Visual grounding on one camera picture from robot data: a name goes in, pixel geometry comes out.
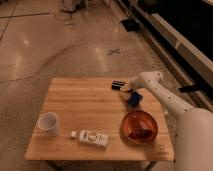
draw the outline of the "white mug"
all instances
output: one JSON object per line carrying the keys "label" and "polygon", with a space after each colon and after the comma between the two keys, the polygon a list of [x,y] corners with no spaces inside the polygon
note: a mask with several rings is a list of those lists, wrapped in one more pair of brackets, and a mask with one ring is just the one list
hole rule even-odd
{"label": "white mug", "polygon": [[59,134],[59,118],[56,113],[48,112],[40,116],[38,127],[47,132],[50,136]]}

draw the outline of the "tiled floor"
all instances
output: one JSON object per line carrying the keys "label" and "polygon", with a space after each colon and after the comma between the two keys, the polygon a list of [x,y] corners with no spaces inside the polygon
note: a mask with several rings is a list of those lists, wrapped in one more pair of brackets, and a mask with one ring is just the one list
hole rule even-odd
{"label": "tiled floor", "polygon": [[[61,22],[53,14],[15,17],[0,42],[0,170],[44,171],[43,162],[24,160],[24,153],[39,110],[53,77],[123,77],[159,70],[163,84],[177,93],[178,83],[140,33],[126,32],[125,18],[113,3],[90,1],[72,19]],[[0,6],[0,17],[35,13],[58,13],[57,0],[11,0]],[[0,34],[8,19],[0,19]],[[107,55],[120,48],[120,54]],[[174,122],[168,117],[170,130]],[[171,170],[160,162],[153,170]],[[67,170],[142,170],[140,163],[71,163]]]}

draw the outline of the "bowl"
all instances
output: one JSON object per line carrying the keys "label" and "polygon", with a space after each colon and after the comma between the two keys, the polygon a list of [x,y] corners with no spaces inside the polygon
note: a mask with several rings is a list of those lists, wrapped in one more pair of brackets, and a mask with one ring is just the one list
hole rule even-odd
{"label": "bowl", "polygon": [[155,119],[139,110],[130,112],[123,118],[121,130],[131,142],[140,145],[153,142],[158,134]]}

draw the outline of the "white bottle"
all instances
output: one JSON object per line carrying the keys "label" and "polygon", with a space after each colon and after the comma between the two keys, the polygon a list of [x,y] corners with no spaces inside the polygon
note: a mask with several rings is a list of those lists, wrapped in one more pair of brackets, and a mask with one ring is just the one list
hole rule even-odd
{"label": "white bottle", "polygon": [[[76,138],[76,137],[77,137],[77,132],[72,131],[71,138]],[[108,135],[100,134],[93,131],[82,130],[80,131],[80,134],[79,134],[79,142],[86,143],[86,144],[93,144],[98,147],[106,148],[108,144],[108,140],[109,140]]]}

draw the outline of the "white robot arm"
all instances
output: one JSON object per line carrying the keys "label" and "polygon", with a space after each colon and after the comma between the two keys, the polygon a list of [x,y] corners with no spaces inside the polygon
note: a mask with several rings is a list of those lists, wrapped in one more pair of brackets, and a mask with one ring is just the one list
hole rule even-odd
{"label": "white robot arm", "polygon": [[142,72],[126,89],[146,88],[178,119],[175,171],[213,170],[213,113],[195,108],[165,89],[159,84],[162,78],[158,71]]}

